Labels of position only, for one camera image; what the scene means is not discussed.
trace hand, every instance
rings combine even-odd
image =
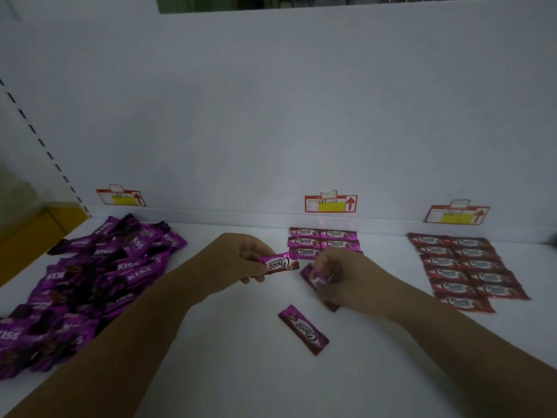
[[[172,273],[176,273],[204,299],[238,280],[249,283],[249,278],[255,277],[259,282],[264,281],[267,267],[253,260],[274,254],[256,237],[224,233]]]
[[[392,317],[413,289],[361,253],[342,248],[322,251],[315,260],[316,271],[331,276],[329,285],[317,291],[322,300],[375,316]]]

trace white shelf back panel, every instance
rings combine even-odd
[[[0,77],[86,205],[553,226],[557,0],[1,24]]]

